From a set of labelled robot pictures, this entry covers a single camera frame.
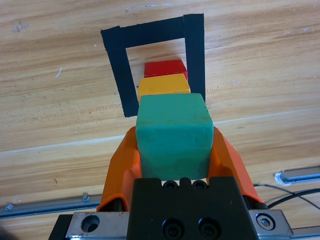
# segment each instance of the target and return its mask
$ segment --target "black cable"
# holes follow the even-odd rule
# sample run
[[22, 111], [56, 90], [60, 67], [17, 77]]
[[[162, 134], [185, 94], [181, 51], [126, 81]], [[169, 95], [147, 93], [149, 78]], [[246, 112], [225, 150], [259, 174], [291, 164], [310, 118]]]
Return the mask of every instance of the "black cable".
[[292, 194], [290, 196], [286, 196], [284, 198], [281, 198], [278, 201], [275, 201], [274, 203], [269, 204], [268, 208], [271, 209], [274, 206], [276, 206], [278, 204], [282, 204], [282, 203], [284, 203], [284, 202], [286, 202], [286, 201], [288, 201], [290, 199], [298, 198], [298, 197], [303, 196], [303, 195], [315, 194], [315, 193], [320, 193], [320, 188], [305, 190], [305, 191], [301, 191], [301, 192], [298, 192], [298, 193], [294, 193], [294, 194]]
[[[289, 191], [289, 190], [287, 190], [285, 188], [282, 188], [282, 187], [279, 187], [279, 186], [270, 185], [270, 184], [254, 183], [253, 186], [254, 187], [268, 187], [268, 188], [278, 189], [278, 190], [284, 191], [284, 192], [292, 194], [292, 195], [297, 193], [297, 192]], [[320, 207], [315, 205], [312, 201], [309, 201], [308, 199], [304, 198], [303, 196], [299, 196], [298, 198], [306, 201], [307, 203], [311, 204], [312, 206], [314, 206], [315, 208], [320, 210]]]

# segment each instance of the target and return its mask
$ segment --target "red block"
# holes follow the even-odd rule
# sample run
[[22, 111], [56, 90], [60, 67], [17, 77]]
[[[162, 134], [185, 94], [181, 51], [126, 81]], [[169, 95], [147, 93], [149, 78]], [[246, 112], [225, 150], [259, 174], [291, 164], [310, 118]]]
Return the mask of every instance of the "red block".
[[144, 65], [145, 78], [170, 74], [184, 74], [188, 80], [188, 72], [182, 60], [147, 62]]

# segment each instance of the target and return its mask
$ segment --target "wooden table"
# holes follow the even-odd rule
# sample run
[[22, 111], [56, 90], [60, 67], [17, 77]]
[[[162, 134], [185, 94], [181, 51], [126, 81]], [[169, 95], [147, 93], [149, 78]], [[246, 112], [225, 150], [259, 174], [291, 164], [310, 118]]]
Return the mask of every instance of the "wooden table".
[[[281, 170], [320, 165], [317, 0], [3, 0], [0, 9], [1, 205], [102, 193], [136, 118], [124, 118], [100, 31], [191, 13], [204, 13], [207, 107], [252, 181], [275, 185]], [[186, 62], [183, 39], [127, 54], [137, 85], [146, 62]], [[267, 203], [283, 195], [257, 190]], [[320, 194], [306, 198], [320, 205]], [[277, 207], [293, 228], [320, 225], [320, 211], [301, 199]], [[56, 219], [0, 224], [45, 240]]]

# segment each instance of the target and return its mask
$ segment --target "black tape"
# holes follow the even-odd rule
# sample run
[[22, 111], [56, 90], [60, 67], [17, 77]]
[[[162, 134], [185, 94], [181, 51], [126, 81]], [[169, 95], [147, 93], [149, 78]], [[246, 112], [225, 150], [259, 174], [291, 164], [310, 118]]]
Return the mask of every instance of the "black tape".
[[124, 116], [132, 117], [138, 114], [139, 103], [120, 29], [119, 26], [113, 27], [101, 31], [101, 34], [120, 95]]
[[184, 15], [183, 21], [188, 83], [191, 93], [201, 94], [206, 102], [204, 15]]
[[101, 31], [125, 117], [138, 114], [139, 104], [126, 48], [185, 37], [188, 82], [192, 93], [206, 99], [204, 15], [189, 14], [161, 21]]
[[182, 16], [121, 28], [126, 48], [182, 39], [184, 18]]

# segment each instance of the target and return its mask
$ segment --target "cube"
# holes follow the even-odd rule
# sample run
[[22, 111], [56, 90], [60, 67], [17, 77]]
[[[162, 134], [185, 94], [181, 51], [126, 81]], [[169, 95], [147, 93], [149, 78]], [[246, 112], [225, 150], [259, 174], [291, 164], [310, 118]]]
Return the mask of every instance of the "cube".
[[136, 120], [143, 178], [208, 175], [214, 124], [198, 93], [145, 95]]
[[139, 83], [138, 102], [145, 95], [187, 93], [190, 93], [190, 87], [183, 73], [145, 77]]
[[184, 74], [188, 81], [188, 72], [182, 60], [156, 61], [144, 64], [144, 77], [155, 77], [170, 74]]

